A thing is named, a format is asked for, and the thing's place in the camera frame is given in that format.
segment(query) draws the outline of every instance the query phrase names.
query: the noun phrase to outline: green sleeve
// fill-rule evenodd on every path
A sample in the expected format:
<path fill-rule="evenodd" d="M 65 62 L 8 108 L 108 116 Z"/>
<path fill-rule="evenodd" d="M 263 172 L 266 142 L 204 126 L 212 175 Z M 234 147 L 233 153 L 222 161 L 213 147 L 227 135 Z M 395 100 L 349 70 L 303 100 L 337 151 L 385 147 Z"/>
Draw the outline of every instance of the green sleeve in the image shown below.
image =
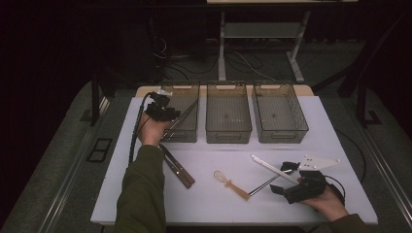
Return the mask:
<path fill-rule="evenodd" d="M 157 147 L 139 148 L 136 160 L 129 165 L 123 177 L 115 232 L 166 231 L 163 156 Z"/>
<path fill-rule="evenodd" d="M 334 233 L 369 233 L 372 230 L 358 215 L 344 216 L 329 224 Z"/>

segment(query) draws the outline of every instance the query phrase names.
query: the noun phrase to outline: dark floor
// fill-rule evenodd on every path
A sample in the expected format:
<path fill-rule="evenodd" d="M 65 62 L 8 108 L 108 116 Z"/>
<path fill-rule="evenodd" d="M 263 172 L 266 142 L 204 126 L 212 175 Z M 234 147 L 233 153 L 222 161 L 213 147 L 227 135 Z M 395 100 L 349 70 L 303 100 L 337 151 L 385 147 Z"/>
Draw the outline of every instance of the dark floor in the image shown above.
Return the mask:
<path fill-rule="evenodd" d="M 291 46 L 290 42 L 278 40 L 248 44 L 231 41 L 226 46 L 226 78 L 245 81 L 262 79 L 249 67 L 253 66 L 272 79 L 292 80 L 293 73 L 286 58 L 286 51 Z M 362 47 L 362 42 L 313 42 L 302 45 L 297 61 L 305 84 L 312 86 L 344 69 L 356 59 Z M 174 62 L 170 64 L 174 69 L 165 69 L 165 77 L 174 80 L 187 77 L 203 82 L 217 80 L 217 48 L 213 41 L 210 48 L 210 56 L 202 61 L 192 60 L 190 57 L 183 59 L 185 52 L 176 52 Z M 315 94 L 321 97 L 342 147 L 360 179 L 366 168 L 362 185 L 379 218 L 379 224 L 371 227 L 374 232 L 411 232 L 410 219 L 406 220 L 399 198 L 412 196 L 412 185 L 408 181 L 412 173 L 409 169 L 412 164 L 412 143 L 372 91 L 367 93 L 366 108 L 376 113 L 382 124 L 370 125 L 366 129 L 360 127 L 354 118 L 356 95 L 344 99 L 338 97 L 336 90 L 340 83 L 341 81 L 332 83 Z M 91 223 L 89 219 L 133 93 L 133 90 L 118 91 L 114 98 L 103 105 L 105 108 L 97 124 L 90 127 L 88 121 L 81 121 L 84 112 L 90 109 L 89 84 L 79 92 L 2 228 L 2 233 L 113 232 L 113 227 L 102 227 Z M 102 163 L 86 162 L 85 159 L 98 138 L 113 140 L 109 153 Z M 388 171 L 382 171 L 382 160 L 377 159 L 376 154 L 378 157 L 382 155 L 391 168 L 395 182 L 388 179 Z M 394 191 L 391 187 L 393 183 L 402 187 L 404 195 Z M 302 226 L 302 229 L 308 232 L 313 227 Z M 224 230 L 274 232 L 271 228 Z M 322 225 L 313 232 L 330 230 Z"/>

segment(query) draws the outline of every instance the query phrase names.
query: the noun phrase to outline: person's hand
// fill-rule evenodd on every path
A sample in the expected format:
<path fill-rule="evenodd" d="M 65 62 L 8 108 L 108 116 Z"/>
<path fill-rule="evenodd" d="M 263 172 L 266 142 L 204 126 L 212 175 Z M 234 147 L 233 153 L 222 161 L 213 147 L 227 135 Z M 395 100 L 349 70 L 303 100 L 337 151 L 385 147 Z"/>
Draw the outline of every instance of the person's hand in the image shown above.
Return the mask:
<path fill-rule="evenodd" d="M 319 211 L 328 221 L 335 221 L 348 215 L 335 191 L 329 186 L 326 187 L 324 194 L 304 200 L 301 203 Z"/>
<path fill-rule="evenodd" d="M 158 146 L 158 143 L 163 137 L 164 129 L 171 123 L 171 121 L 155 121 L 146 113 L 142 114 L 139 123 L 138 138 L 144 145 Z"/>

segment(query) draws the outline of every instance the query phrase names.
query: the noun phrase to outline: background table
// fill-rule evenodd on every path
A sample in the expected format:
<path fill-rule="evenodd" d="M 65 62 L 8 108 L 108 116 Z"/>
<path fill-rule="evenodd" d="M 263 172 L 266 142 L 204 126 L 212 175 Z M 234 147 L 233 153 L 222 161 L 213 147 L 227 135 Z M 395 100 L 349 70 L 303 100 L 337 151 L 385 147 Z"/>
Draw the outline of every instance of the background table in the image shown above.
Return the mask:
<path fill-rule="evenodd" d="M 140 88 L 137 96 L 150 89 L 153 88 Z M 309 125 L 309 131 L 301 144 L 259 143 L 255 115 L 251 111 L 253 131 L 249 144 L 213 145 L 206 143 L 206 98 L 205 87 L 201 87 L 197 143 L 164 143 L 196 180 L 190 189 L 186 189 L 169 167 L 163 164 L 165 210 L 169 225 L 302 225 L 325 222 L 311 208 L 301 204 L 290 205 L 283 196 L 273 194 L 269 187 L 245 201 L 214 178 L 214 172 L 220 170 L 247 192 L 268 181 L 275 174 L 255 163 L 251 158 L 252 154 L 275 167 L 280 167 L 284 161 L 300 162 L 305 154 L 340 159 L 340 165 L 322 170 L 323 174 L 338 179 L 344 185 L 346 207 L 350 213 L 358 213 L 366 223 L 377 223 L 377 216 L 333 131 L 319 97 L 310 96 L 310 88 L 305 85 L 296 87 L 298 95 L 300 89 L 306 96 L 298 96 L 298 100 Z M 141 101 L 141 97 L 136 97 L 130 103 L 91 216 L 92 222 L 115 222 L 116 203 L 127 167 L 131 135 Z M 293 186 L 282 178 L 275 180 L 273 184 Z"/>

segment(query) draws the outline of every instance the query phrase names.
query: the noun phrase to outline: wooden handle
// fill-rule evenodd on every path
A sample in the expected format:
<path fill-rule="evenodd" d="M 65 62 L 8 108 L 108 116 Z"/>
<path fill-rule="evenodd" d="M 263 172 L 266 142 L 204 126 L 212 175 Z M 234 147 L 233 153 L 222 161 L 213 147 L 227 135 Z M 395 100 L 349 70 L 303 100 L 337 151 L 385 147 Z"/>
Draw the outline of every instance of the wooden handle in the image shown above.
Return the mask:
<path fill-rule="evenodd" d="M 246 201 L 249 200 L 249 198 L 251 198 L 249 193 L 247 193 L 246 191 L 242 190 L 240 187 L 233 184 L 231 180 L 227 181 L 225 186 L 230 187 L 233 191 L 235 191 L 239 196 L 241 196 Z"/>

